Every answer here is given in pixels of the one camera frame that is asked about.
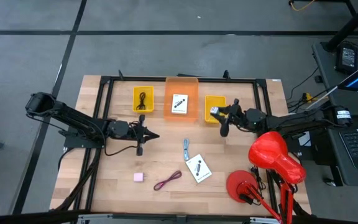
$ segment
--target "yellow bin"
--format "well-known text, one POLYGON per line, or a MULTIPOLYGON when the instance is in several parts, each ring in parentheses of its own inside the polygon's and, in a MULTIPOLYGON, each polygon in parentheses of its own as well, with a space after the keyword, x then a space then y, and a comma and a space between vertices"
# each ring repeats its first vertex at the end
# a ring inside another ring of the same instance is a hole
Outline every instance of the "yellow bin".
POLYGON ((136 113, 151 113, 154 110, 154 87, 153 86, 135 86, 132 100, 132 110, 136 113), (140 105, 141 93, 145 93, 144 107, 142 110, 140 105))
POLYGON ((211 111, 211 108, 217 106, 217 107, 223 107, 226 106, 226 97, 224 96, 211 96, 206 95, 205 96, 205 121, 207 123, 214 123, 218 124, 219 121, 211 116, 209 113, 211 111))

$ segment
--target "red desk lamp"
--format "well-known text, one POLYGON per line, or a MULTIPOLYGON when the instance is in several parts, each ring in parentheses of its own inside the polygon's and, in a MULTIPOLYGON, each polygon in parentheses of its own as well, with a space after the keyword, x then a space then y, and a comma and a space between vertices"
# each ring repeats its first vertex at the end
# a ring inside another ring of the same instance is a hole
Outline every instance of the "red desk lamp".
POLYGON ((258 185, 251 173, 237 170, 229 175, 226 182, 227 192, 238 202, 252 204, 258 200, 272 216, 280 223, 292 222, 293 191, 289 184, 299 184, 304 181, 306 171, 294 159, 288 156, 287 144, 284 138, 276 132, 267 132, 259 137, 249 149, 248 158, 253 165, 275 170, 284 180, 280 183, 280 213, 277 214, 258 192, 258 185))

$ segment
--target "lamp base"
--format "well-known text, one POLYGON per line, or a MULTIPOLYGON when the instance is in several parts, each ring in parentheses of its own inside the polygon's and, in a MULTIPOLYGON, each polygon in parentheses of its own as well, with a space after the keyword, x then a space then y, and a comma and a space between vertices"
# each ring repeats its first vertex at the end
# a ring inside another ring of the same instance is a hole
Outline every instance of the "lamp base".
POLYGON ((250 183, 255 189, 258 189, 256 179, 250 172, 237 170, 231 173, 226 181, 226 190, 229 196, 241 203, 246 203, 246 201, 239 198, 240 194, 245 194, 246 196, 255 199, 246 188, 242 187, 245 183, 250 183))

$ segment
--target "wooden workbench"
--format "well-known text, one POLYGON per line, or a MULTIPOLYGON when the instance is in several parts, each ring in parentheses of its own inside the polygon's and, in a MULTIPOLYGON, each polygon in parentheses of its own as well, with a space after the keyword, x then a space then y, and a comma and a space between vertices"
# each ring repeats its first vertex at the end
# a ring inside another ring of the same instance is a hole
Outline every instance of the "wooden workbench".
MULTIPOLYGON (((100 76, 84 76, 75 108, 92 116, 98 93, 100 76)), ((166 121, 163 118, 165 82, 125 82, 115 81, 112 91, 108 118, 135 121, 139 115, 132 111, 132 89, 134 86, 154 86, 154 111, 146 114, 145 125, 160 138, 144 145, 143 156, 136 156, 135 149, 128 149, 115 156, 107 157, 102 153, 94 190, 91 210, 93 212, 124 212, 188 215, 269 215, 263 206, 238 203, 226 193, 226 179, 235 170, 250 170, 252 164, 247 155, 256 135, 243 133, 231 128, 229 136, 219 135, 218 124, 204 121, 205 95, 222 95, 226 103, 234 98, 240 100, 243 110, 255 108, 251 84, 245 83, 200 83, 199 118, 196 123, 166 121), (212 171, 212 176, 197 184, 183 160, 183 139, 190 140, 189 155, 201 154, 212 171), (169 182, 160 191, 153 186, 165 180, 176 170, 183 175, 169 182), (145 174, 144 182, 134 182, 135 172, 145 174)), ((107 86, 103 91, 99 117, 102 116, 107 86)), ((267 80, 272 113, 283 116, 288 113, 283 87, 280 80, 267 80)), ((264 110, 264 99, 260 89, 260 100, 264 110)), ((108 153, 133 145, 129 141, 108 139, 108 153)), ((74 149, 62 160, 50 208, 59 206, 78 181, 83 162, 84 149, 74 149)), ((266 174, 260 169, 266 186, 266 174)), ((84 188, 81 208, 85 207, 88 186, 84 188)), ((277 201, 279 190, 275 189, 277 201)), ((270 204, 268 189, 263 196, 270 204)), ((309 200, 304 183, 298 184, 295 199, 310 213, 309 200)))

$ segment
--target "black desk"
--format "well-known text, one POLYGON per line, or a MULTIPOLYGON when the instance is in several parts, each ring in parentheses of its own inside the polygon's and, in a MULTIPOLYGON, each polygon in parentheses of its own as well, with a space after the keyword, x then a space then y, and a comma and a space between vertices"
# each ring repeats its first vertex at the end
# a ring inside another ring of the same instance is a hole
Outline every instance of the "black desk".
MULTIPOLYGON (((335 86, 346 78, 344 74, 334 69, 335 53, 325 51, 320 43, 314 44, 312 48, 326 88, 335 86)), ((354 120, 354 126, 358 126, 358 93, 335 90, 329 95, 329 100, 332 104, 348 107, 354 120)), ((339 168, 343 182, 347 185, 358 185, 358 169, 353 166, 346 148, 339 137, 339 132, 330 129, 328 135, 336 158, 336 165, 339 168)))

